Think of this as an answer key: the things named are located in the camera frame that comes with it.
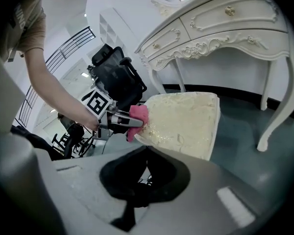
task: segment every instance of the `metal railing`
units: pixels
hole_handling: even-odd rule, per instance
[[[84,44],[88,43],[95,38],[95,35],[91,31],[90,27],[87,27],[80,32],[76,33],[70,39],[68,39],[63,45],[61,45],[46,61],[48,70],[54,73],[59,66],[76,50],[81,48]],[[32,86],[29,87],[26,93],[26,99],[22,104],[19,121],[24,127],[27,127],[28,119],[36,102],[38,95]]]

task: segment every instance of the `ornate white table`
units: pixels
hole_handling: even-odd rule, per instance
[[[153,85],[165,94],[157,71],[171,63],[181,91],[185,92],[176,59],[198,59],[223,47],[237,48],[268,61],[262,110],[267,108],[276,60],[280,57],[287,60],[287,92],[257,146],[259,151],[266,151],[271,133],[294,110],[294,32],[272,0],[191,0],[156,27],[140,43],[136,53],[148,68]]]

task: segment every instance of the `drawer knob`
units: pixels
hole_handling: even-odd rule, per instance
[[[234,13],[235,13],[235,10],[234,10],[233,7],[231,7],[231,6],[227,6],[227,7],[225,8],[225,13],[226,13],[226,15],[228,15],[228,16],[233,16]]]

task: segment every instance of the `drawer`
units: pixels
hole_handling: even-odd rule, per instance
[[[235,29],[287,32],[273,0],[212,0],[181,16],[181,21],[191,39]]]
[[[149,61],[149,64],[159,71],[172,59],[198,59],[224,47],[239,49],[255,58],[275,60],[289,56],[289,37],[287,33],[264,29],[220,32],[177,46]]]
[[[142,46],[141,52],[148,60],[151,60],[187,41],[190,41],[190,37],[181,20],[177,19],[149,39]]]

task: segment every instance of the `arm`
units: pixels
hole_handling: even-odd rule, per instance
[[[51,107],[68,118],[96,131],[97,118],[77,99],[62,87],[48,71],[44,51],[40,48],[28,50],[25,54],[29,80],[37,94]]]

